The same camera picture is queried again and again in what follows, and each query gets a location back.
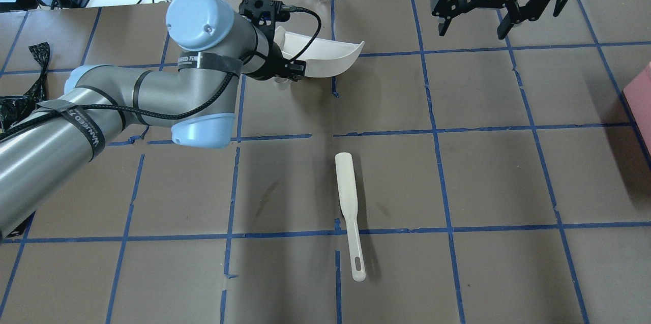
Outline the beige plastic dustpan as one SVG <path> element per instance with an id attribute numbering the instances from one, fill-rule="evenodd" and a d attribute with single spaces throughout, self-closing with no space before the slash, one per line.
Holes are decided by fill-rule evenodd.
<path id="1" fill-rule="evenodd" d="M 279 26 L 275 30 L 274 43 L 277 44 L 285 59 L 290 59 L 310 40 L 310 36 L 288 32 Z M 347 71 L 360 57 L 365 41 L 360 44 L 344 43 L 339 41 L 317 38 L 298 57 L 306 62 L 305 74 L 307 78 L 328 78 L 340 75 Z"/>

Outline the beige hand brush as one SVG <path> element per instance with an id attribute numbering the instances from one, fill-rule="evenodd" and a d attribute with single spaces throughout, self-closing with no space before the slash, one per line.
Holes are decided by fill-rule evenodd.
<path id="1" fill-rule="evenodd" d="M 367 277 L 367 271 L 358 225 L 359 201 L 352 155 L 348 152 L 337 153 L 335 169 L 340 210 L 346 222 L 351 275 L 354 281 L 362 282 Z"/>

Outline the pink box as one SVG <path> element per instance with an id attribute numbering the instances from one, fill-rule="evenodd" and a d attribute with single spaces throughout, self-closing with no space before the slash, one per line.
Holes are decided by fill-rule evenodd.
<path id="1" fill-rule="evenodd" d="M 625 98 L 650 153 L 650 62 L 626 85 Z"/>

